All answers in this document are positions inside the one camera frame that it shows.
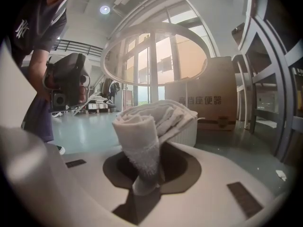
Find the shoe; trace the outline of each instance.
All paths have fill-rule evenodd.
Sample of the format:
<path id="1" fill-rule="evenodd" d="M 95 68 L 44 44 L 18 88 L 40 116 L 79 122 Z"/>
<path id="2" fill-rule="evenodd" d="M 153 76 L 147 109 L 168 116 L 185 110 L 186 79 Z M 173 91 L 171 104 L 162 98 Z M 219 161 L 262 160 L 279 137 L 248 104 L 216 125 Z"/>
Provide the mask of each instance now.
<path id="1" fill-rule="evenodd" d="M 52 114 L 52 117 L 53 117 L 53 118 L 56 118 L 56 117 L 58 117 L 58 116 L 62 116 L 62 113 L 59 112 L 59 113 L 56 113 L 56 114 Z"/>
<path id="2" fill-rule="evenodd" d="M 60 155 L 63 155 L 65 153 L 65 148 L 62 147 L 62 146 L 57 146 L 58 150 L 59 150 L 59 153 Z"/>

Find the folded towel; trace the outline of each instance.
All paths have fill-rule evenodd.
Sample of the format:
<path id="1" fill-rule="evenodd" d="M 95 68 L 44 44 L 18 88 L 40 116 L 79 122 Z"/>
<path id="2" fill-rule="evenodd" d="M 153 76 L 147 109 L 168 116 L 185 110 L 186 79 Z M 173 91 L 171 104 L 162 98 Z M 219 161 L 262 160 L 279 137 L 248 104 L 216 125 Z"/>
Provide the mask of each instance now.
<path id="1" fill-rule="evenodd" d="M 160 146 L 195 118 L 192 111 L 171 100 L 132 107 L 117 116 L 113 126 L 122 150 L 139 172 L 134 194 L 146 195 L 158 186 Z"/>

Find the video camera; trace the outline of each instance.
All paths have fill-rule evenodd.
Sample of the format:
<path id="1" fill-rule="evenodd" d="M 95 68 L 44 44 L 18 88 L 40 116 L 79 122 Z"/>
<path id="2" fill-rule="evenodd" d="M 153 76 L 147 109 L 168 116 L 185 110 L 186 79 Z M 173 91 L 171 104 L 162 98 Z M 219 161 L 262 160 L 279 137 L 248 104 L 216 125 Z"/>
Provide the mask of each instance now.
<path id="1" fill-rule="evenodd" d="M 64 58 L 52 56 L 43 78 L 43 86 L 51 91 L 51 112 L 62 112 L 81 106 L 89 96 L 91 63 L 85 55 L 72 53 Z M 57 88 L 49 88 L 45 82 L 49 76 Z M 86 101 L 80 103 L 80 86 L 85 87 Z"/>

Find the white print on shirt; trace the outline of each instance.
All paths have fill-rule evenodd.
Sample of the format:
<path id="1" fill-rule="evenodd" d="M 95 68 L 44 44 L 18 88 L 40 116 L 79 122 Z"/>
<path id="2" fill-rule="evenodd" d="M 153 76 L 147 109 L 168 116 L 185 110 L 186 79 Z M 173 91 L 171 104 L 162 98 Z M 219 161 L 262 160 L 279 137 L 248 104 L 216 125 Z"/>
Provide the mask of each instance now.
<path id="1" fill-rule="evenodd" d="M 18 29 L 16 30 L 17 35 L 16 37 L 19 39 L 20 37 L 23 38 L 24 33 L 28 30 L 28 22 L 27 20 L 22 20 L 21 24 L 19 25 Z"/>

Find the metal railing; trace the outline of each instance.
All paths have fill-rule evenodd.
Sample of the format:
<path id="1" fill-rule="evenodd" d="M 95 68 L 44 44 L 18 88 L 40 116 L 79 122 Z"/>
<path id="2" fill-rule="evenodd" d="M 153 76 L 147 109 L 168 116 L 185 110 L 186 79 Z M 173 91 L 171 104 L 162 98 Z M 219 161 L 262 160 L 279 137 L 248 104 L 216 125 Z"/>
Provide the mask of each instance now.
<path id="1" fill-rule="evenodd" d="M 52 46 L 52 51 L 72 51 L 85 55 L 92 55 L 100 57 L 103 48 L 93 46 L 90 44 L 84 44 L 70 40 L 56 40 L 56 43 Z"/>

